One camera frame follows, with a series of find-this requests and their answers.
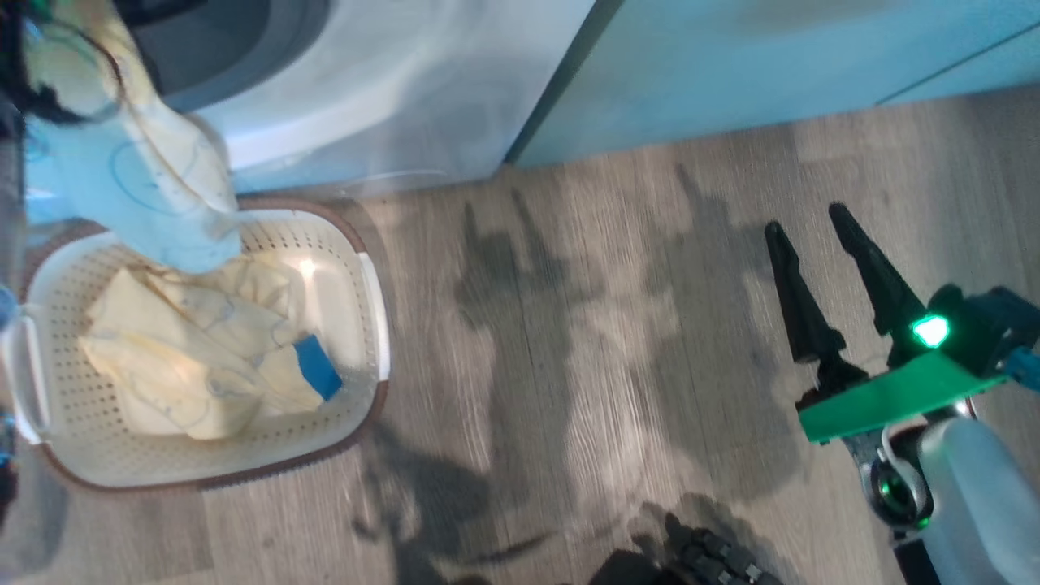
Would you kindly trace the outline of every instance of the blue fabric patch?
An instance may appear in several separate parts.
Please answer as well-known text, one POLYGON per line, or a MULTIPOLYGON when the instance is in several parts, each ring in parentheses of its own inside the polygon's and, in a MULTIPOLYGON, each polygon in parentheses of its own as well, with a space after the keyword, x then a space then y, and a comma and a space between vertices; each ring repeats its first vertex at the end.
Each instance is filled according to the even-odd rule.
POLYGON ((336 374, 336 368, 321 349, 318 338, 308 335, 292 347, 296 349, 296 360, 300 362, 300 372, 304 375, 304 379, 326 402, 332 400, 332 397, 343 387, 343 380, 336 374))

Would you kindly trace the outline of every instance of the wooden floor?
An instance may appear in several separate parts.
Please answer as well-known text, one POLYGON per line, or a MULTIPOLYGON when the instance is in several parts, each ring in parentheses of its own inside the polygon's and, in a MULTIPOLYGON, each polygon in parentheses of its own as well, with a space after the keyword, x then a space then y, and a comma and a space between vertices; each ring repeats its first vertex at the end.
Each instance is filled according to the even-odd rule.
MULTIPOLYGON (((953 280, 1040 301, 1038 111, 1040 90, 1020 90, 337 204, 392 322, 378 429, 295 473, 162 498, 67 491, 27 458, 0 571, 583 585, 616 549, 653 549, 671 510, 787 584, 895 583, 848 453, 799 432, 812 371, 791 363, 762 227, 783 222, 849 355, 877 371, 886 344, 827 204, 921 296, 953 280)), ((982 403, 1040 482, 1040 396, 982 403)))

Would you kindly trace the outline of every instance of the brown basket rim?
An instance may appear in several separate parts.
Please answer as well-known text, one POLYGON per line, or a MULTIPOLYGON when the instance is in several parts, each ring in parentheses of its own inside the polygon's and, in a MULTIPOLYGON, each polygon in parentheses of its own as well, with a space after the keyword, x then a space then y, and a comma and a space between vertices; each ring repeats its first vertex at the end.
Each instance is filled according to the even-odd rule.
MULTIPOLYGON (((354 247, 354 251, 357 253, 365 252, 364 241, 362 241, 361 236, 354 229, 349 223, 340 218, 338 214, 333 212, 331 209, 323 205, 311 201, 302 201, 297 199, 289 199, 284 197, 251 197, 246 199, 238 200, 238 207, 240 210, 260 210, 260 209, 278 209, 278 210, 289 210, 289 211, 303 211, 306 213, 312 213, 328 221, 336 227, 343 236, 346 237, 350 246, 354 247)), ((32 280, 35 278, 36 273, 40 268, 47 261, 52 254, 78 239, 83 239, 84 237, 89 237, 100 233, 108 231, 103 226, 95 222, 84 222, 79 224, 72 229, 59 234, 58 236, 52 238, 45 246, 33 250, 27 255, 25 263, 25 280, 23 281, 21 299, 25 302, 29 287, 32 284, 32 280)), ((330 444, 323 449, 317 451, 312 451, 306 453, 298 457, 293 457, 292 459, 286 459, 285 461, 279 461, 277 463, 270 463, 268 465, 263 465, 261 467, 256 467, 254 469, 245 469, 242 472, 235 472, 233 474, 225 474, 223 476, 214 476, 211 478, 202 478, 198 480, 190 480, 184 482, 173 482, 173 483, 160 483, 153 485, 142 485, 142 486, 130 486, 130 487, 112 487, 106 485, 99 485, 96 483, 88 482, 83 478, 72 473, 54 454, 50 444, 47 442, 42 442, 35 446, 35 451, 43 454, 43 458, 47 463, 53 468, 58 477, 67 484, 74 487, 83 488, 96 493, 146 493, 146 492, 156 492, 164 490, 174 489, 211 489, 217 487, 226 487, 229 485, 234 485, 238 483, 243 483, 248 481, 253 481, 261 479, 267 476, 272 476, 277 474, 283 474, 285 472, 298 468, 305 465, 310 465, 312 463, 317 463, 323 459, 330 458, 337 455, 347 449, 354 447, 359 440, 370 430, 375 421, 383 413, 383 407, 386 404, 387 392, 390 389, 390 382, 388 380, 383 380, 375 385, 375 396, 372 400, 372 405, 368 409, 368 413, 365 418, 361 422, 350 434, 346 435, 343 439, 330 444)))

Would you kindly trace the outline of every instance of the cabinet door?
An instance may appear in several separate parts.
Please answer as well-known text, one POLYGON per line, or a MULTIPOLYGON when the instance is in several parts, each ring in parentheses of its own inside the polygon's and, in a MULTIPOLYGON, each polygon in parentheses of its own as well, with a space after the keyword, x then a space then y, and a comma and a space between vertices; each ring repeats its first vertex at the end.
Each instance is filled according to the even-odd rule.
POLYGON ((905 103, 1040 82, 1040 27, 965 59, 887 100, 905 103))
POLYGON ((624 0, 517 161, 867 107, 1036 22, 1037 0, 624 0))

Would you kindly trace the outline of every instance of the laundry basket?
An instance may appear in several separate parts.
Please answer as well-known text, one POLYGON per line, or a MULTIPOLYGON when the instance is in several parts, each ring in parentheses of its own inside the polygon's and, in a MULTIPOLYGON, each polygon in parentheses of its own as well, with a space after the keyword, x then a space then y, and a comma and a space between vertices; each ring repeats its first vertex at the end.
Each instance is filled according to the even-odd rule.
POLYGON ((241 207, 243 250, 271 253, 301 273, 302 325, 317 334, 343 388, 316 412, 258 416, 226 439, 134 432, 111 381, 90 365, 78 337, 89 326, 87 307, 116 271, 154 263, 90 224, 30 259, 23 317, 4 344, 18 428, 74 483, 105 491, 237 483, 346 449, 378 417, 390 347, 379 280, 361 238, 316 204, 255 199, 241 207))

